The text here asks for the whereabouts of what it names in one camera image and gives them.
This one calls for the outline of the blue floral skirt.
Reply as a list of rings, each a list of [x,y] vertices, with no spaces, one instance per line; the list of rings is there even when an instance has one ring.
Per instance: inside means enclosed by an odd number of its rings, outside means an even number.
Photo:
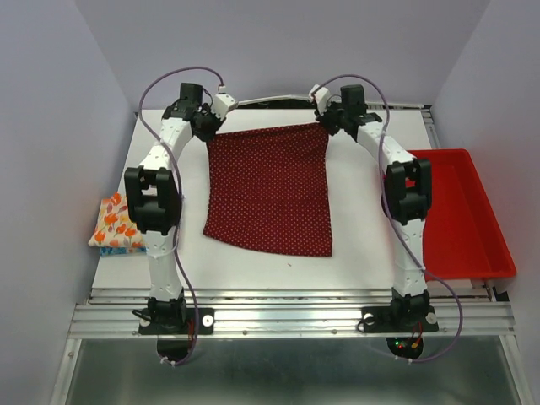
[[[145,247],[110,247],[102,246],[99,248],[99,253],[101,257],[106,256],[116,256],[116,255],[127,255],[127,254],[138,254],[145,253]]]

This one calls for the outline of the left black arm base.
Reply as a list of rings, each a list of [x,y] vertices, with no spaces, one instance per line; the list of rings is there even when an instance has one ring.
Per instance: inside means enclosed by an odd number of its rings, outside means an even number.
[[[188,307],[183,313],[179,314],[158,314],[151,316],[148,308],[135,309],[132,313],[138,318],[138,333],[143,336],[157,335],[179,335],[208,336],[213,334],[214,328],[214,309],[200,308],[198,319],[196,319],[195,309]],[[196,329],[196,320],[198,320],[198,329]]]

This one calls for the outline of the red polka dot skirt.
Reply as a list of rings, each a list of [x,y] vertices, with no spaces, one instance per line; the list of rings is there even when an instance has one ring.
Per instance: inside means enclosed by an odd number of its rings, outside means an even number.
[[[207,144],[207,237],[251,251],[330,257],[326,156],[318,123],[217,135]]]

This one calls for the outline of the orange floral cream skirt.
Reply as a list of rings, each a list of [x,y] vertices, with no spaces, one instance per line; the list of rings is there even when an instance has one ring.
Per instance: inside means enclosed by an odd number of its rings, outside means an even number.
[[[101,200],[94,233],[88,245],[100,249],[123,249],[126,252],[145,248],[142,233],[129,219],[125,195],[116,192]]]

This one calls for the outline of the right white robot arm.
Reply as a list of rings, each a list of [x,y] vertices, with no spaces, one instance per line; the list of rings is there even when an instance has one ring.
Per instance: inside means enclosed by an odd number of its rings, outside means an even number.
[[[406,332],[422,325],[431,311],[424,276],[423,236],[432,206],[432,167],[409,153],[388,133],[389,116],[369,113],[362,85],[340,89],[340,100],[315,85],[310,98],[316,119],[331,134],[346,132],[376,161],[381,206],[395,235],[391,302],[362,308],[358,329],[365,333]]]

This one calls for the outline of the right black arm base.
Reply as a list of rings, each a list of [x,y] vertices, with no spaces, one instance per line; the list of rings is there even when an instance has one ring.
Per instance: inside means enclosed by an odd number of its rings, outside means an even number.
[[[377,305],[361,308],[361,317],[356,329],[368,334],[405,334],[412,332],[438,332],[439,324],[435,308],[411,310],[397,314],[390,306]]]

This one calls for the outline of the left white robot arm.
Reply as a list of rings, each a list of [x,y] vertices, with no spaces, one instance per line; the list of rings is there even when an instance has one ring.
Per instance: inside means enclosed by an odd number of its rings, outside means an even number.
[[[206,92],[200,84],[182,83],[159,131],[150,132],[154,145],[124,172],[128,215],[143,236],[150,275],[147,306],[133,312],[143,334],[188,334],[195,327],[176,260],[183,203],[178,159],[193,137],[209,140],[224,122],[203,101]]]

